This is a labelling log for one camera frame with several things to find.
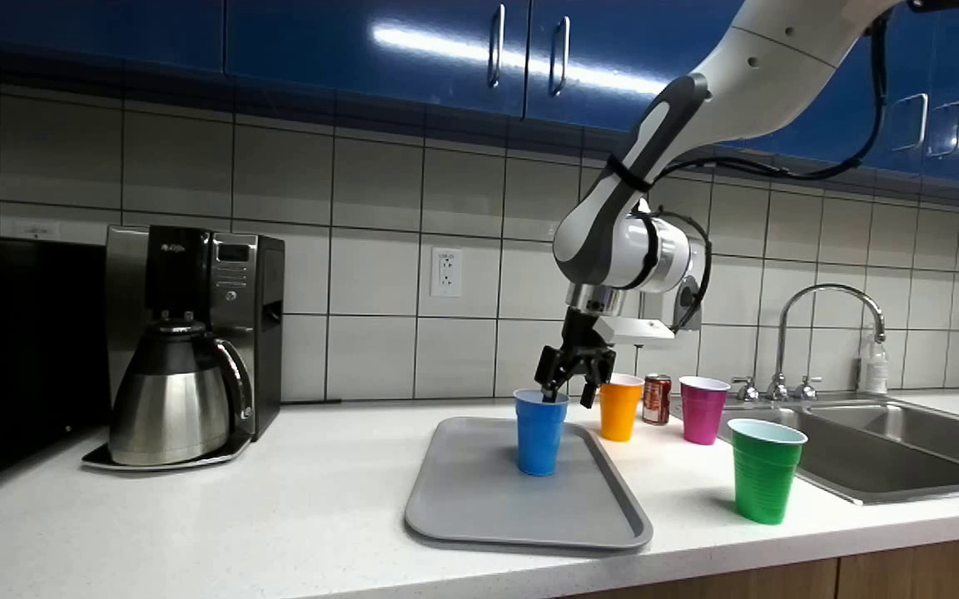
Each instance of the coffee maker base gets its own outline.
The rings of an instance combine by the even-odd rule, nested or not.
[[[83,469],[99,469],[99,474],[182,474],[182,469],[210,469],[220,461],[233,461],[237,457],[246,454],[246,438],[244,444],[230,444],[216,454],[187,459],[187,461],[114,461],[108,457],[108,444],[97,445],[94,454],[83,457]]]

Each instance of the green cup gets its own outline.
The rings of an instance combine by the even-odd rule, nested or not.
[[[782,521],[810,435],[764,418],[730,418],[730,430],[735,444],[735,509],[751,521]]]

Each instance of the wall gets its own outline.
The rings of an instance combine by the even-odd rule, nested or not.
[[[103,243],[107,225],[195,224],[290,243],[290,399],[505,397],[560,339],[557,220],[588,159],[0,88],[0,236]],[[773,376],[782,303],[806,282],[870,291],[892,387],[959,387],[959,206],[673,175],[651,191],[711,231],[703,325],[620,368]],[[434,297],[459,251],[459,297]],[[826,292],[793,314],[784,372],[849,388],[870,329]]]

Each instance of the red can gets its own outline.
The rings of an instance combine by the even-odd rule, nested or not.
[[[650,372],[642,383],[642,424],[664,427],[673,411],[673,380]]]

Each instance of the coffee maker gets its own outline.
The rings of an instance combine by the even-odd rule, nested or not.
[[[279,411],[284,238],[108,231],[108,444],[103,469],[233,459]]]

